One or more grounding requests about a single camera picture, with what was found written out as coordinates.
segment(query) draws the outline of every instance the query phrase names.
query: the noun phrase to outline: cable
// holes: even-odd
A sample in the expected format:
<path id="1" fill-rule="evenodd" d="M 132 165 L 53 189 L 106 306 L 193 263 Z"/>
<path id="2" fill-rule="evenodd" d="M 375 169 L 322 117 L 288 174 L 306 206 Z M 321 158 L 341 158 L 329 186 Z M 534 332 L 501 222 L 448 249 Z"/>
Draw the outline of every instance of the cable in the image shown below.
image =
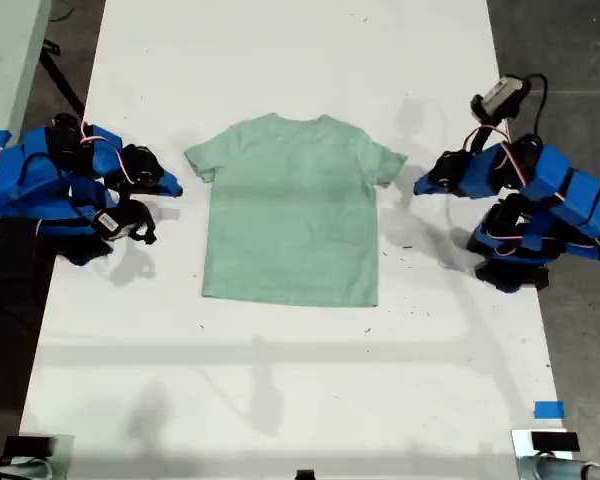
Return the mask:
<path id="1" fill-rule="evenodd" d="M 62 3 L 63 5 L 65 5 L 68 8 L 68 10 L 64 15 L 60 15 L 59 17 L 50 19 L 49 23 L 62 22 L 64 20 L 67 20 L 71 15 L 73 15 L 73 11 L 75 10 L 75 8 L 73 7 L 73 5 L 71 5 L 71 3 L 69 3 L 69 0 L 58 0 L 58 1 L 60 3 Z"/>
<path id="2" fill-rule="evenodd" d="M 480 129 L 482 128 L 489 128 L 491 130 L 493 130 L 494 132 L 499 133 L 500 135 L 502 135 L 504 138 L 507 139 L 507 141 L 509 143 L 511 143 L 511 138 L 509 137 L 509 135 L 507 135 L 505 132 L 503 132 L 502 130 L 500 130 L 499 128 L 496 128 L 492 125 L 478 125 L 476 128 L 474 128 L 473 130 L 471 130 L 471 133 L 469 135 L 467 135 L 467 137 L 464 139 L 464 142 L 462 143 L 462 149 L 466 150 L 467 149 L 467 144 L 469 143 L 469 140 L 471 139 L 471 137 Z"/>
<path id="3" fill-rule="evenodd" d="M 542 111 L 544 110 L 544 106 L 547 103 L 547 95 L 549 93 L 549 80 L 542 73 L 532 73 L 525 77 L 526 79 L 537 78 L 542 81 L 542 100 L 540 101 L 540 106 L 538 107 L 538 111 L 536 113 L 536 118 L 533 122 L 533 134 L 538 136 L 538 127 L 540 126 L 540 117 L 542 116 Z"/>
<path id="4" fill-rule="evenodd" d="M 84 133 L 84 126 L 86 125 L 87 122 L 85 122 L 85 120 L 82 120 L 82 123 L 80 124 L 80 134 L 82 135 L 82 139 L 80 140 L 80 145 L 83 145 L 85 143 L 93 143 L 95 141 L 105 141 L 105 142 L 109 142 L 109 140 L 107 138 L 104 137 L 100 137 L 97 135 L 93 135 L 91 137 L 87 137 Z M 118 156 L 118 163 L 120 164 L 120 170 L 122 170 L 122 173 L 124 174 L 125 178 L 127 179 L 127 181 L 131 184 L 134 185 L 136 182 L 134 182 L 133 180 L 131 180 L 131 177 L 129 177 L 129 174 L 127 173 L 127 170 L 124 168 L 124 164 L 122 163 L 122 155 L 120 155 L 120 151 L 118 150 L 118 148 L 111 142 L 109 142 L 109 144 L 113 147 L 113 149 L 116 152 L 116 155 Z"/>
<path id="5" fill-rule="evenodd" d="M 508 236 L 508 237 L 498 237 L 496 235 L 491 235 L 489 232 L 486 232 L 487 235 L 491 238 L 493 238 L 494 240 L 522 240 L 522 236 L 518 235 L 518 236 Z M 561 242 L 562 240 L 555 238 L 555 237 L 542 237 L 543 240 L 554 240 L 556 242 Z M 585 245 L 582 243 L 572 243 L 572 242 L 565 242 L 567 245 L 573 245 L 574 247 L 581 247 L 581 248 L 596 248 L 595 245 Z"/>
<path id="6" fill-rule="evenodd" d="M 506 143 L 502 142 L 501 145 L 502 145 L 502 149 L 507 154 L 507 157 L 509 158 L 511 165 L 513 165 L 513 168 L 515 169 L 516 173 L 518 174 L 518 179 L 520 180 L 520 183 L 522 184 L 523 187 L 526 187 L 527 179 L 524 178 L 524 175 L 522 174 L 522 170 L 521 170 L 520 166 L 518 165 L 518 162 L 516 162 L 515 159 L 513 158 L 513 153 L 511 153 L 511 150 L 509 150 L 509 147 L 507 146 Z"/>

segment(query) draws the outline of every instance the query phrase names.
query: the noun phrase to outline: t-shirt hem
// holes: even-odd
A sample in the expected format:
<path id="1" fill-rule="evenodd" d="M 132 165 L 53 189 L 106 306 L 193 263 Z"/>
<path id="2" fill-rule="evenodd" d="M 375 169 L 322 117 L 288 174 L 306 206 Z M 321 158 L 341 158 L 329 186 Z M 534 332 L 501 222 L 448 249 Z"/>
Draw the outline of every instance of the t-shirt hem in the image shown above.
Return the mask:
<path id="1" fill-rule="evenodd" d="M 337 299 L 316 299 L 315 296 L 311 299 L 294 298 L 288 296 L 276 295 L 249 295 L 240 292 L 232 292 L 226 289 L 214 290 L 205 288 L 202 291 L 202 296 L 206 298 L 217 298 L 225 300 L 241 300 L 254 303 L 268 303 L 274 305 L 291 305 L 297 307 L 341 307 L 341 308 L 373 308 L 378 306 L 377 299 L 364 300 L 343 300 L 341 297 Z"/>

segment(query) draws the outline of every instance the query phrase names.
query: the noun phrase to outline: black wire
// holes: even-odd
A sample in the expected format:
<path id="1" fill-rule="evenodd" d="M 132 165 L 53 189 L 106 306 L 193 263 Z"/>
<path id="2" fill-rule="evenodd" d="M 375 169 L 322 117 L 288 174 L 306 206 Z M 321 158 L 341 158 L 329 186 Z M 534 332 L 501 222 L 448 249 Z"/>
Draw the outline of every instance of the black wire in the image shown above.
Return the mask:
<path id="1" fill-rule="evenodd" d="M 532 78 L 537 78 L 542 81 L 542 100 L 540 101 L 540 106 L 538 107 L 538 111 L 536 113 L 536 119 L 533 122 L 533 134 L 538 136 L 538 128 L 540 126 L 540 117 L 542 116 L 542 111 L 544 110 L 544 106 L 547 103 L 547 95 L 549 93 L 549 80 L 542 73 L 532 73 L 531 75 L 527 75 L 526 79 L 530 80 Z"/>
<path id="2" fill-rule="evenodd" d="M 8 480 L 30 480 L 28 477 L 21 475 L 13 475 L 12 473 L 3 473 L 0 471 L 0 478 L 6 478 Z"/>
<path id="3" fill-rule="evenodd" d="M 57 18 L 52 18 L 49 20 L 49 23 L 56 23 L 56 22 L 62 22 L 66 19 L 68 19 L 71 15 L 73 15 L 73 11 L 74 11 L 74 7 L 73 5 L 71 5 L 69 3 L 69 0 L 59 0 L 61 3 L 63 3 L 64 5 L 66 5 L 69 10 L 67 11 L 67 13 L 65 13 L 64 15 L 60 15 Z"/>

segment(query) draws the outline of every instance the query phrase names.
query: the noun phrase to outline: red wire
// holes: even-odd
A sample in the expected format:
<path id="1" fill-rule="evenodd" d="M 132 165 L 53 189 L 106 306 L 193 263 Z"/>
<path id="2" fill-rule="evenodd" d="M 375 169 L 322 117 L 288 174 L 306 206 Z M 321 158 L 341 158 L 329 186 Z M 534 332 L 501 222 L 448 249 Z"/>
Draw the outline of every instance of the red wire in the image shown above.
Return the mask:
<path id="1" fill-rule="evenodd" d="M 83 145 L 85 143 L 93 143 L 93 142 L 96 142 L 96 141 L 109 142 L 109 140 L 107 140 L 104 137 L 99 137 L 99 136 L 87 137 L 85 135 L 85 133 L 84 133 L 84 126 L 85 126 L 85 124 L 86 124 L 86 122 L 83 119 L 82 123 L 80 124 L 80 134 L 82 135 L 82 139 L 80 140 L 80 145 Z M 122 156 L 120 155 L 120 151 L 111 142 L 109 142 L 109 143 L 113 147 L 113 149 L 115 150 L 116 155 L 118 156 L 118 163 L 120 164 L 120 170 L 122 170 L 122 173 L 124 174 L 124 176 L 126 177 L 127 181 L 131 185 L 135 184 L 136 182 L 134 182 L 133 180 L 131 180 L 131 177 L 129 177 L 129 174 L 127 173 L 127 170 L 124 168 L 124 164 L 122 163 Z"/>

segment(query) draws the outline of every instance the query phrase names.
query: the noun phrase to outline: concrete floor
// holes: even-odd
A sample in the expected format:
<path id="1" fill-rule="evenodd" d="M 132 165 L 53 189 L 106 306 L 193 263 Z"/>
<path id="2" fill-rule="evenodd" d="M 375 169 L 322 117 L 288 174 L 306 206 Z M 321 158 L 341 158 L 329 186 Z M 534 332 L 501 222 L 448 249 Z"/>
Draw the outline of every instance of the concrete floor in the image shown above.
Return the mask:
<path id="1" fill-rule="evenodd" d="M 56 3 L 54 12 L 60 15 L 65 7 Z M 86 98 L 104 0 L 71 3 L 73 15 L 49 24 L 47 38 L 62 46 L 58 65 L 79 96 Z M 549 77 L 551 94 L 541 123 L 542 137 L 570 156 L 576 167 L 600 176 L 600 0 L 488 3 L 500 71 L 541 71 Z M 512 124 L 514 134 L 530 125 L 538 101 L 537 96 L 528 101 Z M 23 131 L 69 110 L 39 68 Z M 3 222 L 0 228 L 6 237 L 22 234 L 18 222 Z M 35 301 L 23 301 L 17 311 L 35 330 L 42 319 L 36 302 L 46 295 L 46 288 L 38 286 L 48 282 L 49 272 L 40 272 L 39 265 L 19 258 L 14 248 L 0 249 L 0 279 L 22 281 L 24 277 L 31 291 L 38 291 Z M 600 463 L 600 264 L 561 258 L 551 272 L 551 286 L 541 292 L 540 303 L 558 395 L 566 403 L 565 424 L 580 434 L 582 457 Z M 1 295 L 0 302 L 13 303 Z M 4 322 L 1 339 L 8 339 L 17 355 L 0 349 L 0 449 L 4 435 L 18 430 L 37 335 L 14 322 Z"/>

